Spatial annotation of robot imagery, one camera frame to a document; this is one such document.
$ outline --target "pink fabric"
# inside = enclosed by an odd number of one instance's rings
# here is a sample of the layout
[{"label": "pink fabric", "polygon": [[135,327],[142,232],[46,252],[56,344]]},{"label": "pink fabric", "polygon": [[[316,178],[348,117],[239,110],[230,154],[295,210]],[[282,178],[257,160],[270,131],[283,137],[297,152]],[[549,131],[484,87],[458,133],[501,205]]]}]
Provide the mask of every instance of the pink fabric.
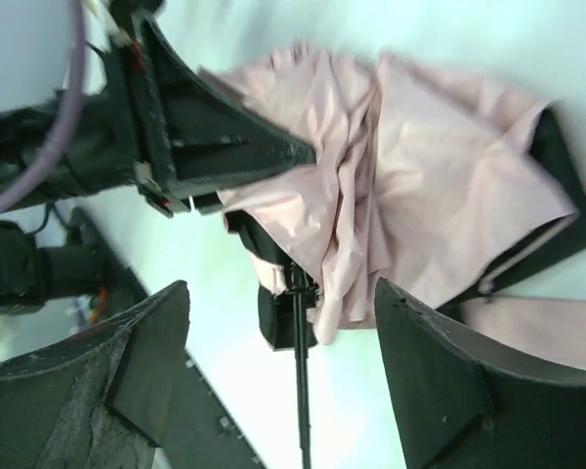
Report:
[{"label": "pink fabric", "polygon": [[465,323],[550,362],[586,369],[586,301],[495,296],[462,305]]},{"label": "pink fabric", "polygon": [[320,343],[375,325],[378,277],[436,308],[532,230],[559,220],[545,239],[573,217],[525,154],[545,104],[490,78],[298,43],[217,80],[316,148],[317,165],[219,196],[317,281]]}]

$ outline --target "crumpled fabric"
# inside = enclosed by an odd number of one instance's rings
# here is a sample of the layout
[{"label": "crumpled fabric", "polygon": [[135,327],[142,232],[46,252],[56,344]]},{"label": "crumpled fabric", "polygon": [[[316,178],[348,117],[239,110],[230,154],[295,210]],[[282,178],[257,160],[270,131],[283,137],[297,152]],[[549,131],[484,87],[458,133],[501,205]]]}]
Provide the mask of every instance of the crumpled fabric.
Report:
[{"label": "crumpled fabric", "polygon": [[[437,308],[477,282],[486,289],[575,216],[526,153],[546,103],[490,77],[392,52],[369,66],[303,42],[208,75],[314,145],[316,165],[218,194],[225,212],[250,214],[317,282],[309,320],[319,343],[375,326],[379,277]],[[261,284],[280,291],[281,267],[253,262]]]}]

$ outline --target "folded cloth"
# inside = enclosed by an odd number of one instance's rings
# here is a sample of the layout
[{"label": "folded cloth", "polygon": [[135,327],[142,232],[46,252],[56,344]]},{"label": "folded cloth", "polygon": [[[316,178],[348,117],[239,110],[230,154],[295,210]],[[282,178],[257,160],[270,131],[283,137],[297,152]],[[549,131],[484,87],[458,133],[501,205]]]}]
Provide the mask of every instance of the folded cloth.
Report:
[{"label": "folded cloth", "polygon": [[[319,343],[375,325],[378,277],[437,308],[490,289],[576,215],[527,154],[546,104],[489,77],[388,52],[370,67],[305,43],[202,76],[316,149],[316,165],[218,195],[317,282]],[[276,293],[282,269],[260,267]]]}]

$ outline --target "white table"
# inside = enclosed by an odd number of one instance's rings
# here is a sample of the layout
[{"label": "white table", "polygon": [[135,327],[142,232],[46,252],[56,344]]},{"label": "white table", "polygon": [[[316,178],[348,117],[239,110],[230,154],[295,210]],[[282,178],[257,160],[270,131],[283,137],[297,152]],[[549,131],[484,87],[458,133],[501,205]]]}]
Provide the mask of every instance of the white table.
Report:
[{"label": "white table", "polygon": [[[223,69],[296,38],[368,57],[393,46],[465,64],[562,100],[586,179],[586,1],[167,0],[163,31],[191,66]],[[92,31],[94,42],[101,38]],[[102,82],[93,59],[90,89]],[[133,189],[86,202],[150,291],[188,282],[188,348],[255,449],[273,469],[300,467],[294,360],[273,353],[257,320],[257,281],[219,216],[167,220]],[[586,252],[516,287],[586,298]],[[343,332],[311,351],[316,469],[404,467],[374,331]]]}]

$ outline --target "table surface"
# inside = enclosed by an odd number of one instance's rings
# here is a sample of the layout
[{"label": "table surface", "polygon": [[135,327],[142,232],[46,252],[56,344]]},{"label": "table surface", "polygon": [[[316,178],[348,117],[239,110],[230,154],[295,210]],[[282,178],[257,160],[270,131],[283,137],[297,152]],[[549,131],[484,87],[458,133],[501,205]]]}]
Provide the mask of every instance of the table surface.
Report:
[{"label": "table surface", "polygon": [[[226,69],[302,38],[368,58],[391,46],[488,70],[560,101],[586,182],[586,2],[167,0],[160,23],[192,67]],[[102,80],[92,57],[89,89]],[[261,338],[257,281],[239,240],[217,215],[167,220],[134,189],[86,203],[150,291],[188,282],[188,349],[267,466],[299,468],[293,356]],[[586,299],[586,252],[515,291]],[[341,333],[311,350],[309,368],[314,467],[405,467],[376,333]]]}]

